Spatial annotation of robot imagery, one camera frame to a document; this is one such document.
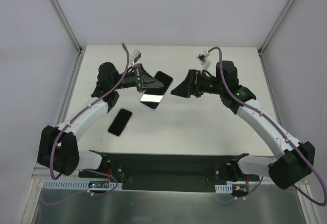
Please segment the phone in clear purple case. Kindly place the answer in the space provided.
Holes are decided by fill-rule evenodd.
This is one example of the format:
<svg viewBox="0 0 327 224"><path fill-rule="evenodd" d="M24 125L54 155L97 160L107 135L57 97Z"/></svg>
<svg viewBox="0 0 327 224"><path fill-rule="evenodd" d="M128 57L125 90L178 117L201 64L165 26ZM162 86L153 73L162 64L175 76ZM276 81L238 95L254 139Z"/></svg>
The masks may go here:
<svg viewBox="0 0 327 224"><path fill-rule="evenodd" d="M132 117L132 112L126 109L120 109L114 118L113 122L108 128L108 133L117 137L121 136L124 132L129 120Z"/></svg>

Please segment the right aluminium frame post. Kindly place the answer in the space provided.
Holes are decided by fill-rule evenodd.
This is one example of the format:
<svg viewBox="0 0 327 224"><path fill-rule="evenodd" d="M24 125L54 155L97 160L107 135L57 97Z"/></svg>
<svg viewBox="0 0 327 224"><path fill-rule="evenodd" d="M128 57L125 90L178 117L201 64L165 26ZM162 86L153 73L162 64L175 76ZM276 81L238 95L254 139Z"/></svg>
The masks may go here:
<svg viewBox="0 0 327 224"><path fill-rule="evenodd" d="M283 21L286 19L289 11L292 9L294 3L296 0L287 0L284 6L282 7L282 10L280 11L278 17L276 18L274 24L272 25L272 28L268 32L268 35L266 36L263 44L258 49L259 56L261 57L265 50L267 49L268 45L272 41L274 35L277 33L278 29L281 27Z"/></svg>

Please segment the phone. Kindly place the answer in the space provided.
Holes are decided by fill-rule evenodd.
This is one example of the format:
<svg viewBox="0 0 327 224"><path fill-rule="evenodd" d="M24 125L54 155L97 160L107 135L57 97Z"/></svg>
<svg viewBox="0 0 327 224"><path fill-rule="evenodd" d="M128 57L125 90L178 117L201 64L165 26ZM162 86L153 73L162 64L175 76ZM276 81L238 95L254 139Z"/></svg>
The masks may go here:
<svg viewBox="0 0 327 224"><path fill-rule="evenodd" d="M124 132L129 120L132 117L132 112L126 109L120 109L114 118L113 122L108 128L108 133L117 137L121 136Z"/></svg>
<svg viewBox="0 0 327 224"><path fill-rule="evenodd" d="M164 95L163 94L149 94L149 93L144 93L139 102L147 107L148 109L152 110L152 111L155 111L160 102L162 101Z"/></svg>

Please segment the left aluminium frame post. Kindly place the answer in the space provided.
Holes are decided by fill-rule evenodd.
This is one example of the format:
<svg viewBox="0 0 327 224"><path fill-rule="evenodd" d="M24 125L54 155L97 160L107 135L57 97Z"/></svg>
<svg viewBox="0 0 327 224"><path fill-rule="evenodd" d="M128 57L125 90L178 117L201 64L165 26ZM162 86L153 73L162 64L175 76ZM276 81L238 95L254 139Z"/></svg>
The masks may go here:
<svg viewBox="0 0 327 224"><path fill-rule="evenodd" d="M69 24L69 21L67 19L67 17L65 16L65 13L59 3L58 0L49 0L60 23L63 26L63 29L65 30L65 32L68 35L68 38L70 39L72 45L74 46L75 50L77 51L78 54L81 54L83 51L83 47L81 46L81 44L79 43L71 25Z"/></svg>

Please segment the aluminium extrusion rail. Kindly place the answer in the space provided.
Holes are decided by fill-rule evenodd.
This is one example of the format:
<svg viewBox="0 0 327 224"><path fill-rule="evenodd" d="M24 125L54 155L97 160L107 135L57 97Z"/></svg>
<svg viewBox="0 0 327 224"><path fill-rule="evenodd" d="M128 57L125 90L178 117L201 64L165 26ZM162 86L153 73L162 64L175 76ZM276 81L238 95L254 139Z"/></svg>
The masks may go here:
<svg viewBox="0 0 327 224"><path fill-rule="evenodd" d="M78 177L79 171L74 171L71 175L66 176L66 175L62 175L61 177L71 177L71 178L76 178ZM36 167L33 170L32 173L33 177L41 177L41 178L50 178L51 174L50 174L50 170L46 167Z"/></svg>

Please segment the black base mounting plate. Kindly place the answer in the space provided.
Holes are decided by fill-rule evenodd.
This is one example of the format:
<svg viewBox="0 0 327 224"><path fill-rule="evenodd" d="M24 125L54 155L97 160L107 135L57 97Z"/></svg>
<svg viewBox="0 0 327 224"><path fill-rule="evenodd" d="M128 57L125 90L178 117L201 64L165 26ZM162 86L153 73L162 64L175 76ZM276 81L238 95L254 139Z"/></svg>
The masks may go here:
<svg viewBox="0 0 327 224"><path fill-rule="evenodd" d="M234 156L101 153L95 173L82 170L81 178L109 173L124 190L214 192L232 176Z"/></svg>

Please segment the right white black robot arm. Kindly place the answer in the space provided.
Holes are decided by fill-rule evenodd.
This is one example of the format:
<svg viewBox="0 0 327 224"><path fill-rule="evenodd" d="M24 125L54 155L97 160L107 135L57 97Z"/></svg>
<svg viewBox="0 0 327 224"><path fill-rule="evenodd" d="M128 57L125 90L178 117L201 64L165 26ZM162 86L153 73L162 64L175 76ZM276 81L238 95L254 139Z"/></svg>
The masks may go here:
<svg viewBox="0 0 327 224"><path fill-rule="evenodd" d="M205 93L219 95L223 105L247 122L273 153L271 157L243 153L233 158L225 169L231 181L257 175L270 178L281 189L288 189L312 173L313 144L300 142L266 114L255 95L239 84L238 70L233 62L218 62L215 76L205 70L190 69L185 79L171 91L172 95L183 98L200 97Z"/></svg>

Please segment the aluminium frame post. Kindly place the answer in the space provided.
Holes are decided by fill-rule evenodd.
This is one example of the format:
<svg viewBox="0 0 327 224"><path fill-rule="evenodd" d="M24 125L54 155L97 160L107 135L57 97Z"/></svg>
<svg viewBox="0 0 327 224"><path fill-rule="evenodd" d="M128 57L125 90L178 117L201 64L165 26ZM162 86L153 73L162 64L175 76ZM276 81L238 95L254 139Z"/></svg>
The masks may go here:
<svg viewBox="0 0 327 224"><path fill-rule="evenodd" d="M287 0L284 6L282 7L282 10L280 11L278 17L276 18L274 24L272 25L272 28L268 32L268 35L266 36L263 44L258 49L259 56L261 57L265 50L267 49L268 45L272 41L274 35L277 33L278 29L281 27L283 21L286 19L289 11L292 9L294 3L296 0Z"/></svg>
<svg viewBox="0 0 327 224"><path fill-rule="evenodd" d="M63 29L65 30L65 32L68 35L68 38L70 39L72 45L74 46L75 50L77 51L78 54L81 54L83 51L83 47L81 46L81 44L79 43L71 25L69 24L69 21L67 19L67 17L65 16L65 13L59 3L58 0L49 0L60 23L63 26Z"/></svg>

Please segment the lilac silicone phone case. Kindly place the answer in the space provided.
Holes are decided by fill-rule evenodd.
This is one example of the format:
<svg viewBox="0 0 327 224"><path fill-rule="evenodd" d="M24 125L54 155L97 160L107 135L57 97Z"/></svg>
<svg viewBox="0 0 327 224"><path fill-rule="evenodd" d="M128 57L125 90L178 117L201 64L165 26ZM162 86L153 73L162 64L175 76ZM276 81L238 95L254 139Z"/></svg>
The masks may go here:
<svg viewBox="0 0 327 224"><path fill-rule="evenodd" d="M173 83L173 78L162 71L158 71L155 75L155 78L163 84L163 87L154 89L153 94L162 96Z"/></svg>

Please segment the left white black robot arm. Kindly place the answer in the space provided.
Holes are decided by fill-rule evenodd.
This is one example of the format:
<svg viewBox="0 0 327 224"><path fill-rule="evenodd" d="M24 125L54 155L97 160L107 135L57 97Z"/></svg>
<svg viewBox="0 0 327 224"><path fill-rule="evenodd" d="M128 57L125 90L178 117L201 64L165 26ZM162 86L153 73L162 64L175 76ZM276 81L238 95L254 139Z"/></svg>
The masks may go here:
<svg viewBox="0 0 327 224"><path fill-rule="evenodd" d="M96 177L104 177L108 165L100 153L82 152L78 141L102 116L116 105L119 89L135 87L139 93L159 89L164 85L148 74L142 64L127 66L119 73L110 62L99 66L96 87L84 107L71 119L56 126L46 126L41 132L37 163L47 167L53 179L58 172L69 176L76 170L90 169Z"/></svg>

